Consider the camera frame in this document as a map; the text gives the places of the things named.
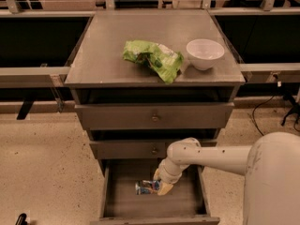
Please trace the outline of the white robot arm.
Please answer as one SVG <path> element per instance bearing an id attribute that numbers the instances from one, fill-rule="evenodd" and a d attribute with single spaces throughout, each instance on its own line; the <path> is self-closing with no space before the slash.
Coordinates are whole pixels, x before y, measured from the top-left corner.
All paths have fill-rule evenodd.
<path id="1" fill-rule="evenodd" d="M 154 178 L 167 194 L 190 165 L 245 177 L 243 225 L 300 224 L 300 137 L 273 132 L 250 146 L 202 147 L 194 138 L 173 142 Z"/>

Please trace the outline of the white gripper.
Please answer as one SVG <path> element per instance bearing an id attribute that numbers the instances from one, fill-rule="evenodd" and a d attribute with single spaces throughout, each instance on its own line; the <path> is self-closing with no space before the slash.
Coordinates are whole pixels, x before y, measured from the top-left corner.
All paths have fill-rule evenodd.
<path id="1" fill-rule="evenodd" d="M 175 164 L 168 158 L 163 159 L 153 176 L 154 180 L 161 180 L 157 195 L 164 196 L 170 192 L 173 184 L 177 183 L 182 176 L 182 171 L 183 169 L 180 165 Z"/>

